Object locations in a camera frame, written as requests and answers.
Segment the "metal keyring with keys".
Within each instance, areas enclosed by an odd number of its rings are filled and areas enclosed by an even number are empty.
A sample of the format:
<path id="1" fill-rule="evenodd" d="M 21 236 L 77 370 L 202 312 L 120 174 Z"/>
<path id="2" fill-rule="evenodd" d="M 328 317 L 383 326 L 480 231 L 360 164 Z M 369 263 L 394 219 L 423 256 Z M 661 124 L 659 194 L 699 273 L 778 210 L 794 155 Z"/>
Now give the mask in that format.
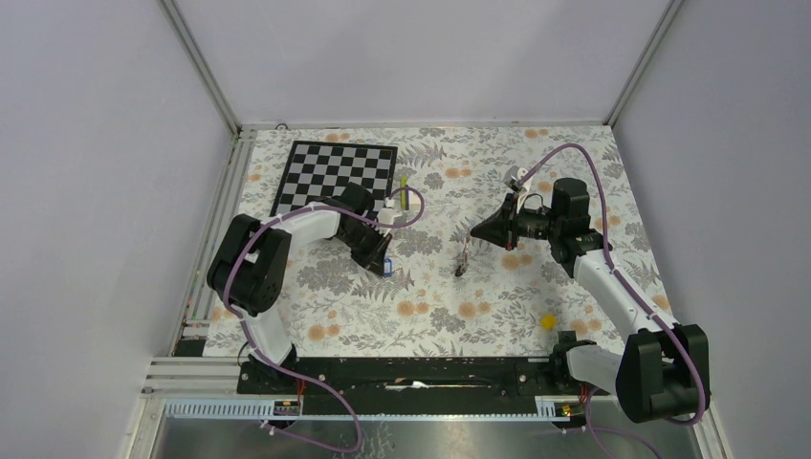
<path id="1" fill-rule="evenodd" d="M 455 277 L 461 277 L 468 270 L 470 264 L 470 245 L 471 245 L 471 236 L 468 235 L 464 240 L 462 250 L 458 256 L 458 263 L 454 270 Z"/>

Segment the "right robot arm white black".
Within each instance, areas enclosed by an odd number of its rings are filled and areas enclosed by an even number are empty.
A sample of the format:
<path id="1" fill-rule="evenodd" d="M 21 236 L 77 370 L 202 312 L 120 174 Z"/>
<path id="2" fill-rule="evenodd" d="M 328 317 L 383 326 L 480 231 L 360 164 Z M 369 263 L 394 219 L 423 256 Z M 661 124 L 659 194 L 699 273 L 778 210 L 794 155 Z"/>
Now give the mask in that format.
<path id="1" fill-rule="evenodd" d="M 709 406 L 709 340 L 697 325 L 682 325 L 655 312 L 625 272 L 611 248 L 590 226 L 585 182 L 559 179 L 550 206 L 527 209 L 511 192 L 494 214 L 474 226 L 473 238 L 505 250 L 522 238 L 549 243 L 553 259 L 597 301 L 625 344 L 616 354 L 593 341 L 567 340 L 554 347 L 548 379 L 563 394 L 584 383 L 614 394 L 634 423 L 669 419 L 696 423 Z"/>

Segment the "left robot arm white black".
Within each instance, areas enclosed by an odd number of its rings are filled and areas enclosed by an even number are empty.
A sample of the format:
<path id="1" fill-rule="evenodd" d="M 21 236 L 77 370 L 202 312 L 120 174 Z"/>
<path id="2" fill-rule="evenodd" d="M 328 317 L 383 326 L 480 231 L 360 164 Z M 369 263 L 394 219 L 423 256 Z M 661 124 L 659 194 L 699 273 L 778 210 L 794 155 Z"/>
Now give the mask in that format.
<path id="1" fill-rule="evenodd" d="M 317 198 L 303 208 L 262 223 L 247 214 L 235 216 L 207 272 L 207 284 L 226 309 L 237 316 L 252 353 L 264 362 L 260 381 L 275 393 L 296 383 L 296 368 L 286 361 L 295 350 L 278 308 L 292 251 L 336 238 L 348 247 L 353 262 L 383 276 L 391 236 L 365 214 L 373 194 L 351 184 L 339 196 Z"/>

